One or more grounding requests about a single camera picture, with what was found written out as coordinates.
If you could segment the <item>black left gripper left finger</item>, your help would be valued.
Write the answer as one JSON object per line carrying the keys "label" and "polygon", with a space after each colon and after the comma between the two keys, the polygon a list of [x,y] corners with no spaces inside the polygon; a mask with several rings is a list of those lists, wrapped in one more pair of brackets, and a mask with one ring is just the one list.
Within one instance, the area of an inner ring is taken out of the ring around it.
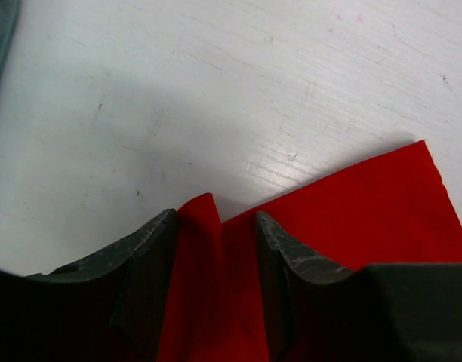
{"label": "black left gripper left finger", "polygon": [[0,270],[0,361],[154,361],[178,231],[167,209],[47,275]]}

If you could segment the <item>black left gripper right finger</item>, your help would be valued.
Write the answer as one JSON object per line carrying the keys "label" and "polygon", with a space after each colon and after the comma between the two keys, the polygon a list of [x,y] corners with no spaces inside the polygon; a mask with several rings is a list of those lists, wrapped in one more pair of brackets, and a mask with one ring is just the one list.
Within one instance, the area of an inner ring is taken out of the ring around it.
{"label": "black left gripper right finger", "polygon": [[353,271],[255,219],[271,361],[462,361],[462,263]]}

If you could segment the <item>red t shirt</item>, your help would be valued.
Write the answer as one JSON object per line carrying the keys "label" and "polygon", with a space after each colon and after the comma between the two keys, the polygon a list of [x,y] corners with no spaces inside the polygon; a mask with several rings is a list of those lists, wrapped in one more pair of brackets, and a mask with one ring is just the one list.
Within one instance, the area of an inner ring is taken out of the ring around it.
{"label": "red t shirt", "polygon": [[462,263],[462,226],[423,141],[226,222],[205,193],[177,211],[177,255],[155,361],[271,361],[257,268],[260,211],[353,271],[371,264]]}

